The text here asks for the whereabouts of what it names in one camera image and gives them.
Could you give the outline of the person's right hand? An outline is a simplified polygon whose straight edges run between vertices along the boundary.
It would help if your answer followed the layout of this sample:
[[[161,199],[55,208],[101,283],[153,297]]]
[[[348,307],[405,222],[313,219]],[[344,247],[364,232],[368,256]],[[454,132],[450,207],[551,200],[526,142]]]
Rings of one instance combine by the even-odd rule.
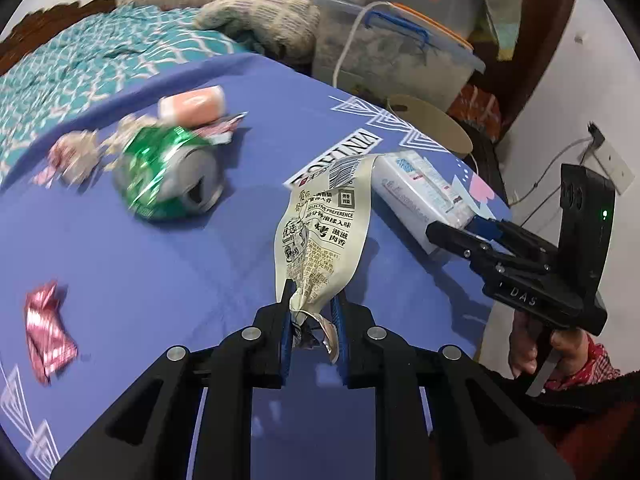
[[[514,377],[534,374],[537,369],[538,346],[532,336],[535,321],[526,313],[515,311],[510,335],[509,366]],[[549,344],[560,358],[554,374],[559,378],[579,372],[588,361],[589,335],[581,328],[555,330]]]

